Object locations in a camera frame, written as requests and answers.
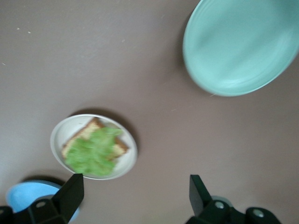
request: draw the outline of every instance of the bread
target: bread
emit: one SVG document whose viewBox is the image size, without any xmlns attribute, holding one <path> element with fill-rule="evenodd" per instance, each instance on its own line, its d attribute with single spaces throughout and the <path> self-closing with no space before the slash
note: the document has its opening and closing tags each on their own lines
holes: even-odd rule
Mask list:
<svg viewBox="0 0 299 224">
<path fill-rule="evenodd" d="M 71 146 L 73 145 L 74 141 L 77 138 L 83 138 L 83 139 L 89 139 L 91 136 L 91 133 L 94 131 L 105 127 L 103 123 L 100 122 L 100 120 L 96 117 L 91 119 L 85 127 L 83 127 L 80 131 L 78 131 L 76 134 L 74 134 L 63 146 L 62 149 L 62 157 L 65 159 Z M 123 154 L 125 154 L 128 150 L 128 146 L 126 146 L 119 138 L 115 138 L 115 145 L 113 148 L 114 152 L 111 156 L 109 156 L 110 159 L 117 158 Z"/>
</svg>

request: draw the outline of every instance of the gray tabletop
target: gray tabletop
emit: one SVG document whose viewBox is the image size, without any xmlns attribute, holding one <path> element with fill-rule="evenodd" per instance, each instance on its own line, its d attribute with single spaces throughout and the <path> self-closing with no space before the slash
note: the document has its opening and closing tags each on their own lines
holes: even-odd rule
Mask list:
<svg viewBox="0 0 299 224">
<path fill-rule="evenodd" d="M 75 113 L 109 116 L 139 156 L 118 179 L 85 179 L 74 224 L 183 224 L 189 175 L 236 209 L 299 221 L 299 58 L 262 89 L 211 96 L 188 76 L 182 38 L 198 0 L 0 1 L 0 204 L 33 175 L 67 180 L 50 150 Z"/>
</svg>

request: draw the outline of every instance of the dish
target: dish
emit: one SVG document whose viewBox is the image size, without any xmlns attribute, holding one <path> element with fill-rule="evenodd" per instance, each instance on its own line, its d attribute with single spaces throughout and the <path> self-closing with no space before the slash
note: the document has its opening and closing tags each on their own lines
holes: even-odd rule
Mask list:
<svg viewBox="0 0 299 224">
<path fill-rule="evenodd" d="M 26 209 L 38 198 L 56 194 L 60 188 L 61 186 L 58 184 L 42 180 L 22 182 L 8 190 L 6 202 L 14 212 L 19 212 Z M 79 208 L 75 211 L 70 222 L 76 219 L 78 214 Z"/>
<path fill-rule="evenodd" d="M 98 118 L 100 121 L 105 124 L 107 127 L 117 127 L 122 130 L 122 134 L 119 135 L 121 141 L 123 141 L 128 146 L 128 151 L 117 158 L 116 166 L 111 174 L 105 176 L 96 176 L 96 175 L 84 175 L 85 178 L 94 179 L 94 180 L 109 180 L 114 179 L 120 176 L 125 175 L 129 172 L 137 160 L 137 146 L 132 137 L 132 135 L 128 132 L 128 130 L 123 127 L 118 122 L 96 114 L 80 114 L 71 116 L 62 120 L 56 127 L 53 129 L 51 138 L 50 138 L 50 146 L 51 150 L 58 160 L 58 162 L 63 165 L 67 170 L 75 173 L 71 167 L 65 164 L 65 160 L 62 157 L 62 149 L 63 145 L 79 130 L 86 126 L 86 124 L 92 118 Z"/>
<path fill-rule="evenodd" d="M 239 96 L 265 86 L 298 53 L 298 12 L 297 0 L 201 0 L 183 41 L 191 78 L 220 96 Z"/>
</svg>

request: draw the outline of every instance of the white plate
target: white plate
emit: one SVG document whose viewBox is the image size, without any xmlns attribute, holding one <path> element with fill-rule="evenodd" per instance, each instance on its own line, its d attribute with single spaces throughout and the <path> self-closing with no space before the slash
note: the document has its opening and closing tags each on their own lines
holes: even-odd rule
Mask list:
<svg viewBox="0 0 299 224">
<path fill-rule="evenodd" d="M 63 149 L 63 145 L 80 129 L 86 126 L 86 124 L 94 117 L 100 119 L 100 121 L 105 126 L 110 127 L 118 127 L 123 131 L 123 134 L 118 136 L 120 140 L 122 140 L 127 146 L 128 151 L 118 158 L 117 164 L 110 175 L 107 176 L 95 176 L 95 175 L 84 175 L 85 178 L 94 179 L 94 180 L 110 180 L 120 176 L 125 175 L 129 172 L 136 163 L 137 160 L 137 146 L 129 131 L 123 127 L 118 122 L 96 114 L 80 114 L 68 117 L 62 120 L 56 127 L 53 129 L 50 145 L 51 150 L 58 160 L 58 162 L 63 165 L 67 170 L 75 173 L 72 168 L 65 164 L 64 159 L 62 157 L 61 151 Z"/>
</svg>

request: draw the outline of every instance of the screw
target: screw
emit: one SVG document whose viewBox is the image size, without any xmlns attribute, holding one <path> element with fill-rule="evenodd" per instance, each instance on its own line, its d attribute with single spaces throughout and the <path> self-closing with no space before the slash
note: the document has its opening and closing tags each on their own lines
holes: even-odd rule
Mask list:
<svg viewBox="0 0 299 224">
<path fill-rule="evenodd" d="M 218 209 L 223 209 L 224 208 L 224 204 L 222 202 L 215 202 L 215 206 L 218 208 Z"/>
<path fill-rule="evenodd" d="M 39 202 L 36 204 L 37 208 L 43 207 L 46 204 L 46 202 Z"/>
<path fill-rule="evenodd" d="M 257 217 L 260 217 L 260 218 L 264 217 L 263 212 L 259 209 L 254 209 L 253 214 L 255 214 Z"/>
</svg>

